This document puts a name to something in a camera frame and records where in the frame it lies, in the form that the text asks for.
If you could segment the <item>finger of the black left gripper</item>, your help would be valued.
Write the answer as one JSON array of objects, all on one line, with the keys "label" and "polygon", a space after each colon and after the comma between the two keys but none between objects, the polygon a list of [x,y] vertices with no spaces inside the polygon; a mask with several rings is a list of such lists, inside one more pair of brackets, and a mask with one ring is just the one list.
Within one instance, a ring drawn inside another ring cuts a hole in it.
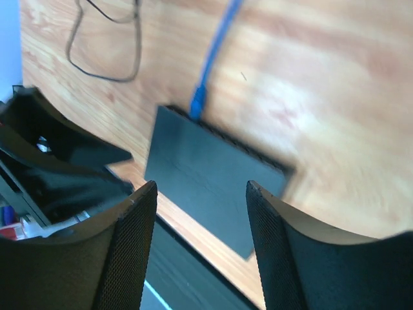
[{"label": "finger of the black left gripper", "polygon": [[53,156],[72,165],[98,168],[132,159],[127,150],[67,119],[37,87],[17,86],[1,109],[1,123],[33,146],[43,137]]},{"label": "finger of the black left gripper", "polygon": [[103,211],[132,194],[133,185],[106,166],[61,161],[1,126],[1,200],[19,216],[49,226],[92,209]]}]

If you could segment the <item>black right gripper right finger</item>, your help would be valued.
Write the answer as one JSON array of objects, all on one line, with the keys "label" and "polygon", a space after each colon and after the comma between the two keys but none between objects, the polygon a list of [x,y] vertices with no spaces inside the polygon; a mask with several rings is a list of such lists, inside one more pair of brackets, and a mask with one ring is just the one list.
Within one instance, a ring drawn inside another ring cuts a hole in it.
[{"label": "black right gripper right finger", "polygon": [[267,309],[411,309],[412,233],[354,234],[254,181],[246,200]]}]

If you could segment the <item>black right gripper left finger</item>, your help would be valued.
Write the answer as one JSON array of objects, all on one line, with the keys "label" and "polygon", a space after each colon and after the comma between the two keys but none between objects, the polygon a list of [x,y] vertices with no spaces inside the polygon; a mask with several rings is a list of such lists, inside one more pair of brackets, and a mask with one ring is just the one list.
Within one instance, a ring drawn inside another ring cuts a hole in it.
[{"label": "black right gripper left finger", "polygon": [[1,239],[2,309],[138,309],[157,209],[149,181],[49,237]]}]

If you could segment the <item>black network switch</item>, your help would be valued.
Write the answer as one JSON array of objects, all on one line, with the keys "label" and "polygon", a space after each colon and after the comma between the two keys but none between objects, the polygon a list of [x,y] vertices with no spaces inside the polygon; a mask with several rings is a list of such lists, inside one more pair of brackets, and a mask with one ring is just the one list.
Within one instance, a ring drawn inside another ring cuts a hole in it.
[{"label": "black network switch", "polygon": [[157,108],[145,179],[244,259],[253,251],[247,182],[280,198],[294,171],[177,106]]}]

